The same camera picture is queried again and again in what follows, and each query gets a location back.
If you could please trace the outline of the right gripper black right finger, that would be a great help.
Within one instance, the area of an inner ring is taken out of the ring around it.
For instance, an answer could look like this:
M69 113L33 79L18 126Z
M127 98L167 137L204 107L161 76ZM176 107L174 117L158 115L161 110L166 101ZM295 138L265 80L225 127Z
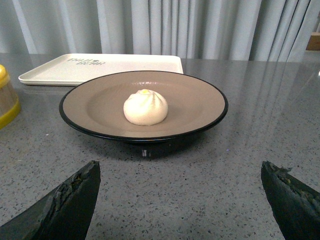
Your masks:
M273 216L286 240L318 240L320 193L289 171L269 161L262 163L262 185Z

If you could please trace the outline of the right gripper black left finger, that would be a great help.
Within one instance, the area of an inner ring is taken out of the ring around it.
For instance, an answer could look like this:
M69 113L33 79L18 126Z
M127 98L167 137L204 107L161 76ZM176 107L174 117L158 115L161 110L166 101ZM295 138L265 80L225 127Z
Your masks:
M84 240L101 182L90 161L47 195L0 227L2 240Z

